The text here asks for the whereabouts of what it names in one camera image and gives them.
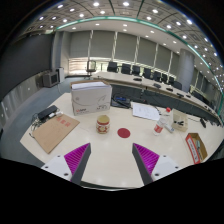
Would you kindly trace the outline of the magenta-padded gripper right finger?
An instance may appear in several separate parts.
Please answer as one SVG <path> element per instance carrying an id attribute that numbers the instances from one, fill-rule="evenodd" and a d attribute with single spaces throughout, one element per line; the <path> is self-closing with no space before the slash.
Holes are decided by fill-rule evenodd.
<path id="1" fill-rule="evenodd" d="M 158 155 L 137 143 L 134 143 L 132 146 L 132 154 L 144 185 L 164 178 L 181 169 L 168 155 Z"/>

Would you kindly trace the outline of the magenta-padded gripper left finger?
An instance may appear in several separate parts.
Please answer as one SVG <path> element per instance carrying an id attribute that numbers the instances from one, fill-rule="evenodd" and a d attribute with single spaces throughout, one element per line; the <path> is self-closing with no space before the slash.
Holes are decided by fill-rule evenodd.
<path id="1" fill-rule="evenodd" d="M 84 144 L 66 155 L 57 155 L 42 169 L 79 185 L 91 154 L 91 144 Z"/>

